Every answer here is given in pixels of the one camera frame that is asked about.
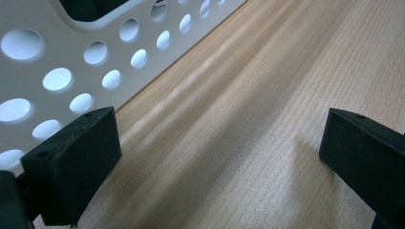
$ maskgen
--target wooden table surface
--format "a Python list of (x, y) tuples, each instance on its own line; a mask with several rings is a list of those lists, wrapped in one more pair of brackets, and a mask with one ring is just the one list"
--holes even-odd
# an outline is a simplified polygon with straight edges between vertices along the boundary
[(403, 133), (404, 98), (405, 1), (248, 0), (117, 112), (78, 227), (370, 228), (322, 133), (330, 107)]

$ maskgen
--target white plastic crate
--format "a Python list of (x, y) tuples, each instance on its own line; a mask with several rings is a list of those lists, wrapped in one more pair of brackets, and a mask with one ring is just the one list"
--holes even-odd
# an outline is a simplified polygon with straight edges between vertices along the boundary
[(0, 170), (78, 116), (120, 107), (245, 0), (130, 0), (95, 22), (0, 0)]

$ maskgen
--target perforated panel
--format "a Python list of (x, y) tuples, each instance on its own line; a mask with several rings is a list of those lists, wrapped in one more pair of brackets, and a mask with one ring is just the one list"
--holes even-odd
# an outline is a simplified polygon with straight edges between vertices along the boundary
[(118, 108), (244, 0), (132, 0), (95, 22), (58, 1), (0, 1), (0, 170), (88, 111)]

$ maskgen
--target wood grain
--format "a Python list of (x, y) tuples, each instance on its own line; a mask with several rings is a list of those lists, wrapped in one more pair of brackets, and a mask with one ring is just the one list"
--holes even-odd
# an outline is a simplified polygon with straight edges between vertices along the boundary
[(405, 1), (246, 1), (117, 112), (123, 157), (78, 226), (370, 228), (323, 128), (334, 107), (403, 132), (404, 89)]

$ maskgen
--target circular hole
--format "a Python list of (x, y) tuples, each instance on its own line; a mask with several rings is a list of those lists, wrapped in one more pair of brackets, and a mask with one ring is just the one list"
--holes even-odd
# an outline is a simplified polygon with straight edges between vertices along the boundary
[(166, 0), (158, 0), (154, 3), (151, 9), (152, 21), (160, 22), (164, 19), (167, 14), (167, 3)]
[(20, 163), (24, 152), (20, 150), (9, 150), (0, 154), (0, 170), (9, 170)]
[(200, 8), (200, 17), (205, 18), (209, 14), (210, 8), (211, 5), (209, 3), (209, 0), (203, 1), (202, 7)]
[(131, 65), (137, 69), (142, 68), (147, 60), (146, 50), (139, 50), (135, 52), (131, 59)]
[(118, 70), (112, 70), (102, 79), (102, 86), (106, 89), (114, 89), (121, 81), (121, 74)]
[(45, 140), (54, 135), (61, 128), (62, 125), (57, 120), (47, 120), (37, 125), (35, 129), (33, 129), (32, 136), (40, 140)]
[(71, 80), (71, 71), (65, 68), (57, 68), (45, 75), (42, 85), (50, 91), (58, 91), (66, 88)]
[(185, 4), (187, 4), (188, 0), (178, 0), (178, 2), (179, 2), (181, 5), (185, 5)]
[(84, 51), (84, 60), (89, 64), (98, 64), (107, 56), (107, 45), (96, 41)]
[(179, 29), (181, 32), (186, 33), (188, 32), (188, 30), (190, 30), (190, 26), (191, 26), (191, 16), (190, 14), (186, 14), (179, 25)]
[(39, 157), (39, 158), (41, 158), (41, 157), (48, 156), (50, 153), (51, 153), (51, 152), (49, 152), (49, 151), (45, 151), (45, 152), (41, 152), (41, 153), (37, 154), (36, 156)]
[(8, 32), (1, 41), (1, 50), (9, 58), (27, 60), (44, 49), (44, 42), (36, 31), (22, 29)]
[(84, 113), (93, 105), (92, 96), (89, 94), (80, 94), (72, 100), (69, 108), (74, 113)]
[(156, 46), (160, 50), (164, 50), (169, 46), (170, 44), (170, 32), (169, 31), (164, 31), (161, 33), (161, 35), (158, 37), (158, 41), (156, 42)]
[(139, 30), (139, 23), (135, 19), (129, 19), (128, 21), (122, 24), (121, 29), (119, 30), (119, 37), (123, 41), (130, 41), (134, 39)]
[(31, 103), (24, 98), (14, 98), (0, 104), (0, 121), (15, 121), (27, 115)]

